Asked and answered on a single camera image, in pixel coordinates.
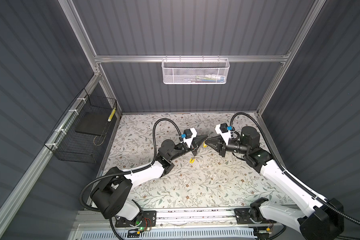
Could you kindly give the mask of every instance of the red wire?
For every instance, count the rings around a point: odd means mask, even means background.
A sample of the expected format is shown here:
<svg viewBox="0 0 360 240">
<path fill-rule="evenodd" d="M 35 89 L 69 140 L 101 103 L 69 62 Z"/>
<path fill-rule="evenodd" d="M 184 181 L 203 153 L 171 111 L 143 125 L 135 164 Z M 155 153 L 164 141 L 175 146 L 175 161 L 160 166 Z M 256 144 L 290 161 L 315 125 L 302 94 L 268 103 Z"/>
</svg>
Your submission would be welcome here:
<svg viewBox="0 0 360 240">
<path fill-rule="evenodd" d="M 145 229 L 144 229 L 144 232 L 145 232 L 145 230 L 147 229 L 147 226 L 148 226 L 148 222 L 147 222 L 146 218 L 144 218 L 144 219 L 145 219 Z"/>
<path fill-rule="evenodd" d="M 273 229 L 273 222 L 271 223 L 270 220 L 268 220 L 268 221 L 269 221 L 269 224 L 271 224 L 270 228 L 271 228 L 271 230 L 272 230 L 272 229 Z"/>
<path fill-rule="evenodd" d="M 149 225 L 150 225 L 150 227 L 152 227 L 152 222 L 151 222 L 151 220 L 150 219 L 148 219 L 149 220 Z"/>
</svg>

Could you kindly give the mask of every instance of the white wire basket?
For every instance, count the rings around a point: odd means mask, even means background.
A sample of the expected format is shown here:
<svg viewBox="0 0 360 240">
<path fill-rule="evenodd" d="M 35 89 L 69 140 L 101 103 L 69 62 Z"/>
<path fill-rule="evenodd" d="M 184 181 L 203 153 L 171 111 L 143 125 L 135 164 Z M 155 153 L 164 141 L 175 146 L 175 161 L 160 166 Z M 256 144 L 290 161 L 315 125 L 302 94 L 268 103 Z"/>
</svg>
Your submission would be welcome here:
<svg viewBox="0 0 360 240">
<path fill-rule="evenodd" d="M 227 58 L 179 57 L 163 58 L 165 84 L 225 84 L 228 76 Z"/>
</svg>

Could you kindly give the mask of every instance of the wire mesh basket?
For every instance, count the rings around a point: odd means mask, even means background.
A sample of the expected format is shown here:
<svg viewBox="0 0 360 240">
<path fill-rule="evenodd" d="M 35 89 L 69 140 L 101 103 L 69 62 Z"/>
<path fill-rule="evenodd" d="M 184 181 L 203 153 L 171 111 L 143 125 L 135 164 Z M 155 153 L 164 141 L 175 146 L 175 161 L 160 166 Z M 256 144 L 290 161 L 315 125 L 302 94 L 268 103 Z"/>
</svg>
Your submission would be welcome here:
<svg viewBox="0 0 360 240">
<path fill-rule="evenodd" d="M 227 58 L 200 57 L 163 58 L 161 66 L 165 84 L 225 84 L 230 67 Z"/>
<path fill-rule="evenodd" d="M 75 110 L 69 111 L 67 122 L 54 130 L 58 131 L 54 142 L 44 145 L 59 160 L 86 163 L 101 161 L 116 123 L 116 117 L 113 117 L 116 100 L 87 94 Z M 96 128 L 95 132 L 91 132 L 93 127 Z"/>
</svg>

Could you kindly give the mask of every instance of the workstation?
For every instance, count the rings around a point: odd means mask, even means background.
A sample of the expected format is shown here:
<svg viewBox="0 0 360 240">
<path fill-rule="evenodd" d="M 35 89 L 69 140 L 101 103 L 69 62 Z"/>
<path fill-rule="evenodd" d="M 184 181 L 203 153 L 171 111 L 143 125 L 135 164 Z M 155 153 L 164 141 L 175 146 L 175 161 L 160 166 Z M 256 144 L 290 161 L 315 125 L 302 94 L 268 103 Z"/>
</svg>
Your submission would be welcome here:
<svg viewBox="0 0 360 240">
<path fill-rule="evenodd" d="M 0 239 L 360 239 L 360 0 L 0 1 Z"/>
</svg>

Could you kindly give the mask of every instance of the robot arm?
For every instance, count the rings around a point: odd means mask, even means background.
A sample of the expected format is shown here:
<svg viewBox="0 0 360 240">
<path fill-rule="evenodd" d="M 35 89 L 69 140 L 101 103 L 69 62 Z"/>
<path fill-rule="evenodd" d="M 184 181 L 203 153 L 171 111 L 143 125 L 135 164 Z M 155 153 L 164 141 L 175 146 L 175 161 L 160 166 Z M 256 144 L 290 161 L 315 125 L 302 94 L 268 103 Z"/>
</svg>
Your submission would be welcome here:
<svg viewBox="0 0 360 240">
<path fill-rule="evenodd" d="M 127 199 L 130 190 L 146 181 L 158 179 L 168 174 L 174 167 L 172 163 L 174 159 L 188 152 L 192 152 L 196 156 L 198 148 L 207 137 L 207 135 L 198 136 L 194 128 L 186 129 L 180 137 L 180 143 L 175 144 L 170 139 L 162 142 L 153 164 L 148 163 L 144 166 L 123 171 L 117 167 L 111 168 L 106 175 L 121 172 L 131 172 L 131 174 L 100 180 L 90 194 L 91 199 L 105 219 L 117 215 L 126 218 L 132 223 L 140 222 L 144 211 L 135 201 Z"/>
<path fill-rule="evenodd" d="M 274 182 L 301 209 L 289 209 L 260 198 L 251 204 L 250 216 L 253 222 L 272 219 L 295 229 L 307 240 L 332 240 L 343 232 L 344 219 L 318 201 L 318 198 L 326 199 L 323 195 L 303 184 L 287 170 L 279 168 L 271 154 L 259 147 L 260 134 L 254 127 L 243 127 L 238 140 L 233 139 L 234 131 L 226 123 L 219 124 L 216 126 L 219 135 L 206 139 L 205 144 L 222 157 L 225 157 L 226 152 L 242 154 L 243 158 L 237 158 L 246 161 L 250 167 Z M 313 198 L 287 175 L 316 197 Z M 336 199 L 331 199 L 328 203 L 339 211 L 343 210 L 343 206 Z"/>
</svg>

